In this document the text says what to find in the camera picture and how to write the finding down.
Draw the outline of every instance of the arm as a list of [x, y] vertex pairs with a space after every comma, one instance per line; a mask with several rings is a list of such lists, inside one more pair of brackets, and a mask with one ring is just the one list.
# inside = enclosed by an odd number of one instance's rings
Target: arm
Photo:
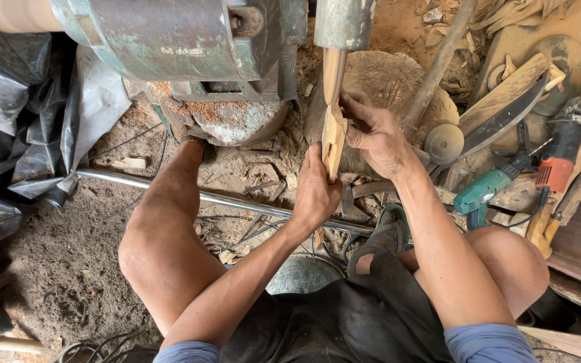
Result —
[[319, 144], [306, 153], [293, 217], [197, 296], [176, 320], [161, 349], [190, 340], [223, 347], [282, 263], [335, 211], [342, 185], [327, 185], [320, 153]]
[[425, 168], [387, 110], [374, 109], [368, 97], [343, 93], [340, 102], [358, 128], [347, 143], [390, 179], [408, 217], [416, 259], [429, 299], [447, 329], [470, 324], [514, 326], [510, 310], [488, 270], [443, 207]]

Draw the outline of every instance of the dirt floor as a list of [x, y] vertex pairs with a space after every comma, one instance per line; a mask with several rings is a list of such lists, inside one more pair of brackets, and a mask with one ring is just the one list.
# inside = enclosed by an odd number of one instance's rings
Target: dirt floor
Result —
[[[440, 4], [445, 13], [455, 13], [456, 0], [431, 0]], [[422, 22], [422, 14], [430, 1], [426, 0], [378, 0], [376, 19], [371, 37], [370, 50], [388, 53], [402, 52], [415, 58], [425, 70], [429, 67], [438, 46], [426, 47], [425, 38], [431, 26]], [[303, 139], [302, 117], [309, 106], [310, 97], [304, 97], [307, 80], [321, 61], [321, 49], [309, 44], [298, 51], [298, 94], [297, 106], [291, 107], [281, 131], [281, 149], [274, 148], [274, 139], [258, 145], [240, 148], [218, 148], [218, 161], [199, 173], [199, 185], [205, 191], [239, 196], [256, 201], [261, 193], [270, 195], [274, 187], [244, 195], [247, 187], [269, 179], [285, 178], [291, 173], [299, 174], [303, 154], [308, 144]], [[457, 52], [444, 81], [457, 83], [459, 93], [464, 94], [474, 86], [478, 67], [467, 62], [467, 54]], [[120, 119], [116, 126], [95, 145], [90, 154], [105, 151], [150, 126], [159, 119], [150, 105], [135, 104]], [[105, 154], [92, 162], [92, 166], [136, 176], [151, 178], [157, 172], [162, 157], [161, 169], [177, 151], [171, 137], [166, 139], [165, 128], [157, 127], [145, 136]], [[243, 152], [251, 149], [274, 151], [272, 156], [249, 156]], [[145, 157], [148, 168], [116, 169], [114, 161], [124, 157]], [[264, 162], [274, 168], [260, 165], [247, 173], [246, 166]], [[125, 225], [133, 210], [126, 207], [142, 194], [142, 190], [111, 184], [83, 177], [76, 192], [60, 210], [47, 203], [40, 203], [39, 213], [25, 227], [0, 243], [0, 253], [12, 260], [9, 274], [4, 277], [0, 289], [0, 301], [10, 314], [16, 329], [12, 335], [39, 339], [46, 347], [44, 355], [24, 353], [0, 353], [0, 362], [31, 363], [50, 362], [68, 345], [84, 341], [99, 344], [103, 340], [122, 333], [134, 333], [132, 344], [157, 348], [162, 341], [154, 321], [140, 299], [132, 292], [117, 264], [117, 248]], [[448, 194], [441, 195], [448, 202]], [[286, 188], [280, 195], [281, 206], [292, 208], [295, 190]], [[380, 208], [373, 205], [363, 207], [376, 217]], [[218, 207], [201, 208], [203, 216], [251, 216], [249, 213]], [[267, 222], [277, 219], [268, 218]], [[218, 249], [235, 242], [244, 231], [247, 221], [215, 217], [198, 222], [197, 231], [208, 248]], [[375, 218], [368, 222], [372, 226]], [[233, 251], [239, 257], [267, 238], [272, 230], [262, 233], [238, 246]], [[340, 255], [348, 236], [325, 230], [327, 248]], [[359, 247], [355, 243], [351, 251]], [[298, 251], [314, 251], [311, 241], [306, 241]], [[532, 346], [546, 346], [531, 338]], [[561, 359], [556, 353], [539, 353], [542, 362], [579, 362]]]

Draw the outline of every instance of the metal rod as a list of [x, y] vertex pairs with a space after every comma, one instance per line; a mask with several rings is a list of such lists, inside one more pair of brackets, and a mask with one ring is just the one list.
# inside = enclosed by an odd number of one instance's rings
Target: metal rod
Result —
[[423, 114], [427, 110], [436, 88], [441, 83], [443, 73], [448, 69], [458, 42], [463, 38], [465, 29], [467, 29], [478, 3], [478, 0], [465, 0], [454, 16], [452, 26], [438, 49], [438, 54], [436, 54], [431, 67], [427, 71], [427, 75], [421, 82], [420, 88], [414, 96], [414, 101], [409, 106], [409, 110], [400, 125], [408, 142], [412, 142], [412, 135], [418, 128], [420, 119], [423, 118]]
[[[125, 184], [126, 186], [133, 186], [142, 189], [149, 188], [149, 185], [152, 183], [151, 180], [143, 179], [141, 177], [118, 174], [117, 172], [111, 172], [100, 169], [79, 167], [76, 170], [76, 174], [80, 176], [94, 177], [96, 179], [107, 180], [108, 182], [112, 181], [114, 183]], [[248, 202], [246, 200], [240, 200], [229, 196], [222, 196], [219, 194], [207, 193], [203, 191], [200, 192], [199, 194], [202, 201], [218, 205], [224, 205], [225, 207], [238, 208], [248, 210], [250, 212], [266, 214], [267, 216], [286, 219], [290, 218], [293, 215], [292, 210], [272, 207], [270, 205]], [[370, 236], [371, 233], [373, 233], [374, 231], [374, 228], [372, 227], [359, 226], [357, 224], [334, 219], [327, 220], [324, 223], [324, 227], [363, 236]]]

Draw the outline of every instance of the left hand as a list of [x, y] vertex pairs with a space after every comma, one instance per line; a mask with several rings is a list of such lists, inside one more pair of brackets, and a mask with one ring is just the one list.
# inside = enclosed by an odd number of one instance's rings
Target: left hand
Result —
[[313, 143], [306, 151], [297, 183], [293, 216], [286, 223], [305, 236], [303, 240], [324, 224], [342, 197], [342, 182], [339, 179], [332, 186], [327, 184], [321, 152], [322, 146], [319, 142]]

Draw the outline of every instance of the black apron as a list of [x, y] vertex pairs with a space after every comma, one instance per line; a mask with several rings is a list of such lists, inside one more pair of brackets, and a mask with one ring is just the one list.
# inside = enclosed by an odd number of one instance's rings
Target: black apron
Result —
[[389, 252], [370, 275], [314, 293], [265, 292], [221, 350], [221, 362], [454, 362], [425, 292]]

